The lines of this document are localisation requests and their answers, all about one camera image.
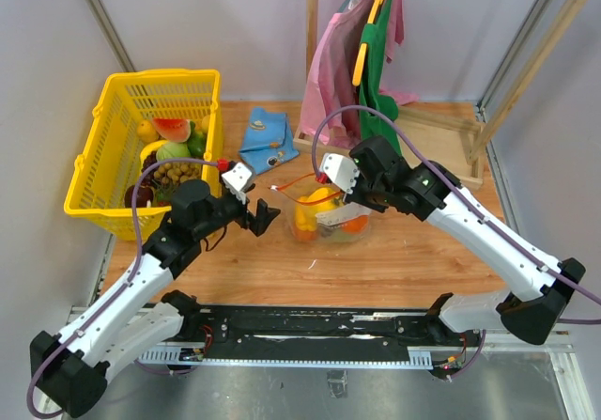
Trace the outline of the yellow bell pepper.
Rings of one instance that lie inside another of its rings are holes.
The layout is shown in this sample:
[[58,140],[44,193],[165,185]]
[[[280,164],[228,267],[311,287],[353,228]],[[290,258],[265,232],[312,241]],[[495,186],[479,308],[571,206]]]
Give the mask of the yellow bell pepper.
[[297,201],[300,206],[312,215],[336,210],[341,205],[341,194],[330,187],[320,187],[309,195],[300,196]]
[[317,230],[315,213],[307,206],[296,205],[294,227],[301,232],[315,233]]

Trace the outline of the clear zip bag orange zipper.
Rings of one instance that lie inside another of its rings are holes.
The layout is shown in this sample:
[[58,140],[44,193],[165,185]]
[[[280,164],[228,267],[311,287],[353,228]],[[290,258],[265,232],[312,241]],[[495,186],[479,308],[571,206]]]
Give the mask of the clear zip bag orange zipper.
[[[288,181],[286,183],[270,186],[270,189],[272,191],[274,191],[277,195],[279,195],[281,200],[284,202],[284,212],[285,212],[285,218],[287,221],[287,226],[288,226],[288,229],[289,229],[291,235],[294,237],[294,239],[297,240],[293,233],[293,229],[295,228],[294,227],[294,209],[295,209],[296,205],[300,204],[297,201],[297,199],[300,196],[309,195],[316,189],[323,187],[323,186],[330,187],[333,190],[337,190],[340,192],[341,205],[336,210],[321,212],[321,213],[318,213],[315,215],[317,231],[319,233],[319,237],[320,237],[320,232],[323,231],[324,229],[341,228],[341,225],[348,220],[351,220],[351,219],[356,218],[361,215],[368,215],[369,216],[369,224],[368,224],[368,227],[362,233],[363,234],[362,237],[364,237],[370,230],[371,211],[368,208],[363,207],[359,204],[347,203],[344,200],[346,194],[344,194],[342,191],[340,191],[336,186],[334,186],[333,184],[330,184],[330,183],[322,184],[316,180],[313,173],[309,173],[309,174],[305,174],[299,178]],[[308,242],[304,242],[304,243],[317,243],[317,242],[324,242],[324,241],[322,241],[320,238],[318,238],[315,241],[308,241]]]

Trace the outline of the green cabbage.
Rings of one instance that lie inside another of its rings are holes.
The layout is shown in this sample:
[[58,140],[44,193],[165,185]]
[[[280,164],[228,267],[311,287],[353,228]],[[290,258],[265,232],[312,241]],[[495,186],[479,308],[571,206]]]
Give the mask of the green cabbage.
[[320,239],[325,243],[350,243],[358,241],[363,236],[362,233],[349,233],[341,228],[324,229],[320,232]]
[[170,159],[190,158],[191,153],[186,143],[175,143],[167,141],[156,151],[156,159],[166,161]]

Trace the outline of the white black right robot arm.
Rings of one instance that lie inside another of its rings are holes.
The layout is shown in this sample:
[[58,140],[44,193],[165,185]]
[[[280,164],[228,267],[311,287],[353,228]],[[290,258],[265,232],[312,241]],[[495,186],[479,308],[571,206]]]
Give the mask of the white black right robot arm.
[[425,322],[427,337],[445,345],[470,329],[503,328],[542,345],[585,273],[575,258],[559,260],[524,240],[484,208],[445,167],[423,161],[411,167],[382,136],[348,156],[331,155],[322,170],[350,203],[383,212],[394,208],[454,237],[505,283],[479,295],[445,294]]

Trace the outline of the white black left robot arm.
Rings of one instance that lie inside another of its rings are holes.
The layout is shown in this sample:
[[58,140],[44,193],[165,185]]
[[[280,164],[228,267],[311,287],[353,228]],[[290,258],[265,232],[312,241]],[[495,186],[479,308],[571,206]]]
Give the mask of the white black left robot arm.
[[134,315],[175,281],[202,253],[204,239],[235,223],[255,236],[266,232],[279,210],[258,200],[248,209],[247,190],[227,186],[211,194],[202,180],[183,183],[159,227],[139,246],[136,259],[107,292],[56,334],[39,332],[30,342],[29,393],[39,389],[62,413],[78,418],[102,398],[109,382],[139,355],[166,338],[188,341],[201,318],[188,308],[159,303],[147,319]]

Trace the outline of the blue cartoon print cloth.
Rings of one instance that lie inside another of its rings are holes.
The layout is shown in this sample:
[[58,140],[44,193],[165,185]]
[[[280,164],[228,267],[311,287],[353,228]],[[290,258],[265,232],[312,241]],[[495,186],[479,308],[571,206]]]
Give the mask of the blue cartoon print cloth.
[[243,162],[260,175],[299,155],[293,144],[288,115],[255,107],[239,149]]

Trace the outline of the pink hanging shirt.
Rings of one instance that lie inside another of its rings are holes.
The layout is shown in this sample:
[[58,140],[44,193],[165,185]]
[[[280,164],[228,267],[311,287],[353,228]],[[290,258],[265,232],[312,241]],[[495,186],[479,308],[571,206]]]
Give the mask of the pink hanging shirt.
[[[357,0],[354,7],[335,13],[317,45],[309,70],[300,111],[300,130],[313,135],[332,111],[346,105],[359,104],[358,88],[352,84],[363,28],[373,0]],[[395,50],[404,40],[402,0],[393,0],[387,32],[385,61],[394,59]],[[414,93],[379,88],[380,94],[393,97],[397,105],[415,102]]]

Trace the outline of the green bell pepper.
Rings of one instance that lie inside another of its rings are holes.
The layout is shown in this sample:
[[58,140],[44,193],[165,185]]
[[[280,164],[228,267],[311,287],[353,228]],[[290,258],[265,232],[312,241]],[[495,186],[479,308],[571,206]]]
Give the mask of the green bell pepper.
[[191,121],[191,134],[187,140],[187,147],[192,157],[202,159],[206,151],[206,136],[202,131],[198,131],[196,123]]

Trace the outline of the green grape bunch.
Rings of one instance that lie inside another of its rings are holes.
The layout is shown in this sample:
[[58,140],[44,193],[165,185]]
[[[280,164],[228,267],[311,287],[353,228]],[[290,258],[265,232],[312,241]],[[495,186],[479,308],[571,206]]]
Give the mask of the green grape bunch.
[[150,174],[150,182],[156,189],[175,189],[181,183],[201,177],[200,163],[163,163]]

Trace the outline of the dark red apple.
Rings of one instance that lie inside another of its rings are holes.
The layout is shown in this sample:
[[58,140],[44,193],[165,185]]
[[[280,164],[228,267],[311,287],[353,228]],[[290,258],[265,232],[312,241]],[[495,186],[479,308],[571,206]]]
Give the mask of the dark red apple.
[[132,206],[132,200],[135,199],[137,208],[150,208],[154,201],[154,191],[148,186],[141,186],[136,196],[133,196],[134,186],[130,186],[124,194],[124,206],[128,209]]

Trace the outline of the watermelon slice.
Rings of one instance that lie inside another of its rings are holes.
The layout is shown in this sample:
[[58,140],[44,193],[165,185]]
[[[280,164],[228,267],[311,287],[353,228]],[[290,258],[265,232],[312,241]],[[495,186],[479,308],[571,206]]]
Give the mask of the watermelon slice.
[[161,137],[174,143],[187,142],[192,134],[192,124],[189,119],[155,117],[151,120],[151,124]]

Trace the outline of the yellow plastic basket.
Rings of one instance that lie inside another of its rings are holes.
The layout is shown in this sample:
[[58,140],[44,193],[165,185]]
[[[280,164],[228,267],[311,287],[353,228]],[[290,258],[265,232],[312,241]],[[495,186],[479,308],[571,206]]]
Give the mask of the yellow plastic basket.
[[143,120],[155,117],[208,121],[204,157],[223,157],[221,74],[217,70],[160,69],[110,75],[92,111],[84,150],[64,201],[67,215],[100,226],[124,241],[135,238],[137,217],[143,236],[153,232],[170,209],[167,206],[130,210],[127,189],[141,174],[144,143],[137,134]]

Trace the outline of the yellow clothes hanger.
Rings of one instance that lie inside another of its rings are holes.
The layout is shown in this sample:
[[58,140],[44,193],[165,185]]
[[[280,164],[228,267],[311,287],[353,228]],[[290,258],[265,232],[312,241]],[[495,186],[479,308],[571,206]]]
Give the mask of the yellow clothes hanger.
[[[376,25],[377,20],[382,15],[382,11],[387,5],[387,2],[388,0],[373,0],[373,5],[369,11],[363,31],[370,31]],[[366,40],[362,39],[357,53],[354,70],[352,73],[352,84],[355,87],[359,87],[361,84],[362,75],[367,61],[367,51],[369,47],[370,44]]]

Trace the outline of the wooden clothes rack frame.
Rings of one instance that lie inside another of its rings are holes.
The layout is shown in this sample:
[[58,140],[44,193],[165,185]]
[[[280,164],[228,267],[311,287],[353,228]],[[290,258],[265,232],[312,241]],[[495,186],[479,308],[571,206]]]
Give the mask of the wooden clothes rack frame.
[[[520,68],[491,120],[476,107],[496,91],[541,0],[402,0],[404,40],[386,63],[383,88],[416,94],[398,106],[395,122],[424,155],[450,169],[471,190],[482,187],[485,148],[588,0],[566,0],[552,26]],[[346,154],[362,136],[353,105],[332,111],[313,135],[294,134],[296,149]]]

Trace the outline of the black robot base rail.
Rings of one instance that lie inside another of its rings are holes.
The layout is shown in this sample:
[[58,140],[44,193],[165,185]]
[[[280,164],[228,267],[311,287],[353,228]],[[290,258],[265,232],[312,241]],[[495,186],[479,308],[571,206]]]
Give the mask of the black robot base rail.
[[182,332],[145,351],[144,366],[426,370],[450,379],[483,346],[480,331],[454,333],[420,310],[205,306]]

